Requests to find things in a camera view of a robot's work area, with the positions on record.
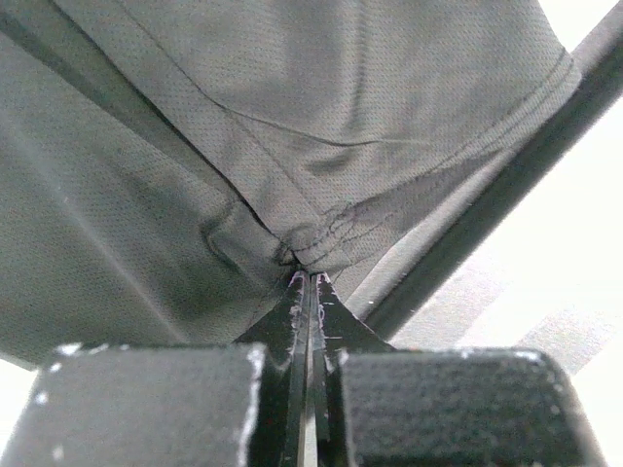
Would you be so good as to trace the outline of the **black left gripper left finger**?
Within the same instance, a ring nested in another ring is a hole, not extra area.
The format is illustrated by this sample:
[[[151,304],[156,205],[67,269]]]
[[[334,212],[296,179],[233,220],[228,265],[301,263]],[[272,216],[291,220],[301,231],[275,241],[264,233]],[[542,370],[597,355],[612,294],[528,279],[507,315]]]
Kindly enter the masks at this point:
[[[5,466],[299,466],[309,285],[229,345],[64,344],[39,371]]]

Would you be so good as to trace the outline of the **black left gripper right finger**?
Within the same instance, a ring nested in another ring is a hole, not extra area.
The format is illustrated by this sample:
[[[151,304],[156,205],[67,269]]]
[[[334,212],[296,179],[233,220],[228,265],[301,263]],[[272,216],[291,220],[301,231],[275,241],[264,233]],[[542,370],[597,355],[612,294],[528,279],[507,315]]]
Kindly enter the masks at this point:
[[[603,466],[561,366],[530,348],[398,349],[311,280],[323,466]]]

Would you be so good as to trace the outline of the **black t shirt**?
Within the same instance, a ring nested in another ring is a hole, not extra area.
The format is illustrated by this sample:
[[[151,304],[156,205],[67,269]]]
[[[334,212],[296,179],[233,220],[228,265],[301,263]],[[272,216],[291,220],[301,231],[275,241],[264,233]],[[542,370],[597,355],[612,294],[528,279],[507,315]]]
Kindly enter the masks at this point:
[[[1,354],[382,296],[580,80],[536,1],[5,1]]]

